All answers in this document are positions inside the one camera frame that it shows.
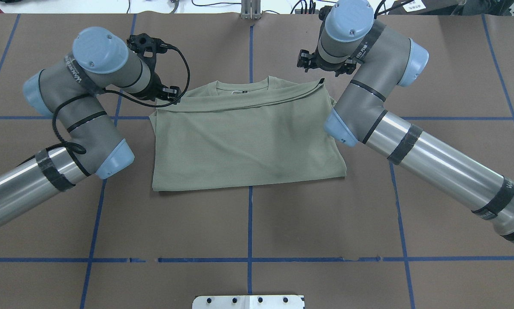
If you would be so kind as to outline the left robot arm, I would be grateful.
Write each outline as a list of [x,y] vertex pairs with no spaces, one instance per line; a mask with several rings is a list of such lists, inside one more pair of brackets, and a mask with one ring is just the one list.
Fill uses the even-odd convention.
[[58,143],[0,176],[0,227],[96,175],[107,179],[135,156],[98,96],[118,94],[145,107],[177,104],[186,90],[167,87],[155,72],[156,55],[180,51],[142,33],[126,41],[99,26],[82,30],[71,52],[43,69],[22,91],[31,107],[51,117]]

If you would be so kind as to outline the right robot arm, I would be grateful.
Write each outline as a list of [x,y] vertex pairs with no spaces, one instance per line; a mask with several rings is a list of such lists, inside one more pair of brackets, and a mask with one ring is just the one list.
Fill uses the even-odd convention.
[[366,0],[324,6],[315,51],[299,52],[297,66],[305,71],[352,75],[324,131],[350,147],[367,145],[492,223],[514,244],[514,181],[384,107],[396,86],[410,86],[422,74],[429,53],[375,16]]

